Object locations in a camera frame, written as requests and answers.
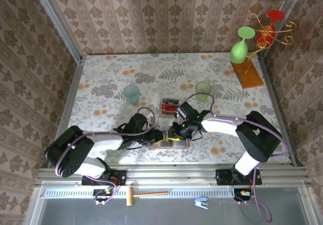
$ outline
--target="patterned wallpaper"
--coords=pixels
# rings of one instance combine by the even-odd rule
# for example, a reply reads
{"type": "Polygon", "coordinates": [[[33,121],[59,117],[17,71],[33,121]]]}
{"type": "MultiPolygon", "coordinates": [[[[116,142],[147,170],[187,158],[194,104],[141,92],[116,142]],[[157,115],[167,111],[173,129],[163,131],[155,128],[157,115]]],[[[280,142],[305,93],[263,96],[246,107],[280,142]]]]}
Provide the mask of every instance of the patterned wallpaper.
{"type": "Polygon", "coordinates": [[[282,2],[53,0],[83,55],[230,51],[239,39],[237,30],[248,24],[247,13],[265,22],[264,14],[282,2]]]}
{"type": "Polygon", "coordinates": [[[323,0],[298,0],[288,20],[299,26],[291,34],[295,43],[274,44],[265,60],[291,143],[323,211],[323,0]]]}
{"type": "Polygon", "coordinates": [[[0,0],[0,224],[21,224],[75,62],[39,0],[0,0]]]}

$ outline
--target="glass cup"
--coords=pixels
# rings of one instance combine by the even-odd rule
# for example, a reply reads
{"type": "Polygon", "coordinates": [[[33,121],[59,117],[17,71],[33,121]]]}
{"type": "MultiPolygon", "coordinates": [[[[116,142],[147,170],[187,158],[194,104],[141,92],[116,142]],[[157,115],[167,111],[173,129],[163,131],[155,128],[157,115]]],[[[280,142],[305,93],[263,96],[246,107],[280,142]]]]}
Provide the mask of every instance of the glass cup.
{"type": "Polygon", "coordinates": [[[139,88],[134,84],[127,85],[123,89],[123,93],[126,96],[127,100],[135,105],[139,102],[139,88]]]}
{"type": "MultiPolygon", "coordinates": [[[[195,86],[195,93],[202,93],[202,92],[211,94],[212,86],[209,83],[204,81],[197,83],[195,86]]],[[[203,95],[203,94],[196,95],[196,99],[201,102],[205,102],[207,100],[207,97],[208,95],[203,95]]]]}

